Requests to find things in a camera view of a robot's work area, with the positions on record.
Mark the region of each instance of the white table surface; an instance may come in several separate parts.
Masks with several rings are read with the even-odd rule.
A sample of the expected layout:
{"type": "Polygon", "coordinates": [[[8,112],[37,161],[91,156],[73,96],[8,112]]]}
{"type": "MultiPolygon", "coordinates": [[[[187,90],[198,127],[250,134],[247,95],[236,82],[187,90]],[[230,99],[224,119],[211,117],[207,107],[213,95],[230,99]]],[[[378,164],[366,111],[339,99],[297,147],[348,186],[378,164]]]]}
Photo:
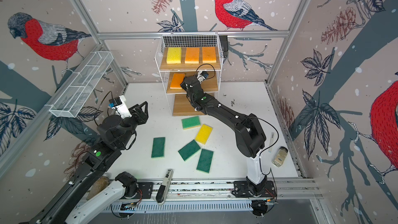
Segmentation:
{"type": "MultiPolygon", "coordinates": [[[[235,133],[221,121],[211,116],[199,117],[202,124],[213,127],[207,143],[198,143],[202,148],[214,151],[210,173],[207,174],[196,170],[200,151],[185,162],[178,153],[179,149],[196,137],[200,127],[182,129],[181,119],[187,117],[172,117],[162,83],[131,83],[125,97],[127,107],[147,101],[149,118],[146,124],[137,127],[137,140],[132,148],[122,151],[122,155],[108,170],[112,178],[127,171],[138,179],[161,179],[167,169],[174,170],[174,179],[246,177],[246,157],[236,147],[235,133]],[[164,158],[151,158],[155,137],[166,137],[164,158]]],[[[298,176],[291,156],[286,157],[281,167],[276,167],[271,162],[278,148],[287,146],[263,82],[222,82],[218,100],[227,107],[231,107],[231,102],[234,101],[231,107],[233,110],[246,115],[254,113],[276,127],[280,134],[279,140],[272,147],[271,153],[268,150],[262,153],[261,163],[264,167],[272,166],[274,177],[298,176]]],[[[265,146],[268,147],[271,132],[275,130],[263,121],[260,123],[267,137],[265,146]]]]}

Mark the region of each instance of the red bird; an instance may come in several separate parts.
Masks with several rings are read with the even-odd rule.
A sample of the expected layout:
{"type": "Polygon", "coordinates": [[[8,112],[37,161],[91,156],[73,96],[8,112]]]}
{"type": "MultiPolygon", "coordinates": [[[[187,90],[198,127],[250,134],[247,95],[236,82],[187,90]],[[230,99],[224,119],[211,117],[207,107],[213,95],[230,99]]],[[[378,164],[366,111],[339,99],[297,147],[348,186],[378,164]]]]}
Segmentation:
{"type": "Polygon", "coordinates": [[[269,30],[276,30],[266,25],[264,20],[256,15],[250,4],[243,0],[215,0],[217,18],[226,25],[226,29],[240,28],[250,25],[260,25],[269,30]]]}
{"type": "Polygon", "coordinates": [[[21,37],[21,40],[31,47],[39,56],[53,61],[65,61],[65,71],[68,68],[68,59],[77,51],[80,42],[90,34],[75,31],[59,24],[48,24],[32,18],[26,13],[16,13],[8,19],[8,28],[11,35],[21,37]]]}
{"type": "Polygon", "coordinates": [[[394,170],[398,170],[398,81],[394,82],[386,91],[379,95],[372,104],[371,108],[371,127],[372,134],[365,135],[358,132],[354,123],[352,124],[358,135],[373,140],[391,162],[391,166],[385,171],[380,172],[373,164],[369,164],[381,176],[380,184],[385,184],[384,176],[394,170]]]}

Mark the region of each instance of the green scouring pad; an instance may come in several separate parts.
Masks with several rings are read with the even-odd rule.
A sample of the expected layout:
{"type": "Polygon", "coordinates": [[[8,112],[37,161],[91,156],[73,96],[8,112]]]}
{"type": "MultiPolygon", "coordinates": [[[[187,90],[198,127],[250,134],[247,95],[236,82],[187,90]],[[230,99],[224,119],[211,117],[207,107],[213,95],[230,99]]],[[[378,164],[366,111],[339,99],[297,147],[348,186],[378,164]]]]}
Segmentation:
{"type": "Polygon", "coordinates": [[[200,150],[200,146],[195,140],[192,140],[187,145],[182,147],[178,153],[181,155],[182,159],[186,161],[188,158],[192,157],[196,152],[200,150]]]}
{"type": "Polygon", "coordinates": [[[212,159],[213,159],[213,152],[206,149],[202,149],[196,170],[209,173],[212,159]]]}
{"type": "Polygon", "coordinates": [[[152,156],[151,158],[164,157],[164,143],[166,142],[165,137],[154,138],[152,145],[152,156]]]}
{"type": "Polygon", "coordinates": [[[184,130],[200,126],[199,116],[184,118],[181,122],[184,130]]]}

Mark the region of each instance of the white dot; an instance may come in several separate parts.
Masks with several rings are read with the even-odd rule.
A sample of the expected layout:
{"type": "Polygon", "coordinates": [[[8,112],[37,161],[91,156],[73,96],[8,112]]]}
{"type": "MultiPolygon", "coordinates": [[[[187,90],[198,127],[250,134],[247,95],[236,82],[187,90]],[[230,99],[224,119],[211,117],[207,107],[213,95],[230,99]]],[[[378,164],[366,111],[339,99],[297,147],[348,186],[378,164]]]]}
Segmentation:
{"type": "Polygon", "coordinates": [[[36,173],[36,169],[31,169],[28,172],[26,172],[25,176],[26,177],[33,177],[33,175],[36,173]]]}

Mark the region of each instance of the yellow side of sponge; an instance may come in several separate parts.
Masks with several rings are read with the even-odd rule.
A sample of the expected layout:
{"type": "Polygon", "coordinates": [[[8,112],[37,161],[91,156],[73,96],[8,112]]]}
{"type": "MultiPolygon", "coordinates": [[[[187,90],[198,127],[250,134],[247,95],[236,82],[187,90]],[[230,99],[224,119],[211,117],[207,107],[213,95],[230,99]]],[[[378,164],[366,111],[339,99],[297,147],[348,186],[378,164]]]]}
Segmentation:
{"type": "Polygon", "coordinates": [[[209,138],[210,133],[211,133],[212,130],[213,130],[212,127],[209,127],[209,126],[207,126],[205,124],[202,125],[202,127],[200,128],[198,134],[195,137],[195,140],[197,142],[199,142],[199,143],[206,144],[207,139],[209,138]]]}
{"type": "Polygon", "coordinates": [[[167,64],[181,64],[181,47],[169,47],[167,50],[167,64]]]}

